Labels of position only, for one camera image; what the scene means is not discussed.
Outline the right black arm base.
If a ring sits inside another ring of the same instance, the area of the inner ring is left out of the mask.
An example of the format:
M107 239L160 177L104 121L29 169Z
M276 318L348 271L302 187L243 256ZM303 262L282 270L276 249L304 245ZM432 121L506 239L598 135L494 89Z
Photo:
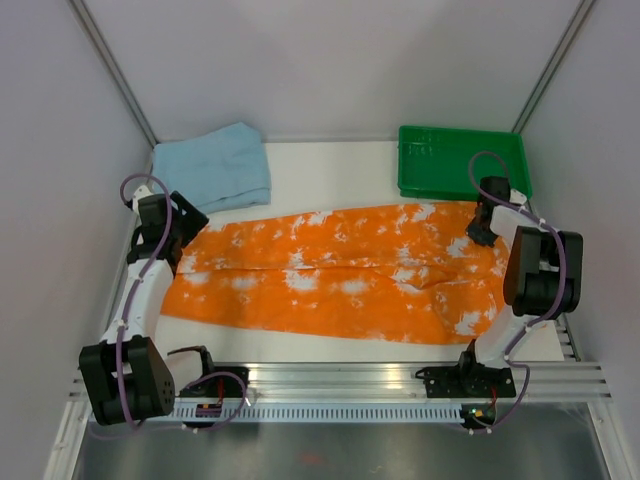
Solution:
M511 369L494 368L477 360L476 341L472 340L456 364L426 366L414 377L425 386L428 398L493 399L515 398Z

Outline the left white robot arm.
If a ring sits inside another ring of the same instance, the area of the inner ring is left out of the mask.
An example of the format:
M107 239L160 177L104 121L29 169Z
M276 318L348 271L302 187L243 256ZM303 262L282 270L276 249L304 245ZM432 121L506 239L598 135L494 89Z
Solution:
M93 415L101 426L135 425L172 412L174 379L154 343L160 310L183 250L208 224L177 191L136 190L127 202L139 217L126 257L127 279L113 320L79 354Z

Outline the orange tie-dye trousers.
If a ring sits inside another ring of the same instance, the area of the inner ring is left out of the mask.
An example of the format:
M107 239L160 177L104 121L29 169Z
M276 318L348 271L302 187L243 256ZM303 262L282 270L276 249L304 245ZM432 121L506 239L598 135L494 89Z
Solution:
M509 247L474 243L468 202L211 222L185 249L161 311L226 327L453 345L503 308Z

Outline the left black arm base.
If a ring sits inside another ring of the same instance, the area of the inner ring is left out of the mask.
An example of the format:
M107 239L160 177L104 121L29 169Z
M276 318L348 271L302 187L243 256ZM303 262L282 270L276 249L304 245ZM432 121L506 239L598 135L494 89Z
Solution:
M250 370L247 367L216 366L204 345L174 349L168 352L168 357L185 353L196 353L199 356L201 374L180 390L180 398L215 398L223 401L226 398L242 397L242 388L248 387L250 383Z

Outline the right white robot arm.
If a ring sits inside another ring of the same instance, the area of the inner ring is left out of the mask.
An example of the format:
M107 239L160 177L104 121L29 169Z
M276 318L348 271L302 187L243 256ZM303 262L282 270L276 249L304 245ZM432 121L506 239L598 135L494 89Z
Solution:
M460 366L455 373L460 391L477 396L492 383L489 368L512 365L530 333L577 308L584 238L549 226L523 206L506 207L492 201L478 203L466 233L478 245L494 247L501 239L509 248L502 283L505 307L469 346L476 361Z

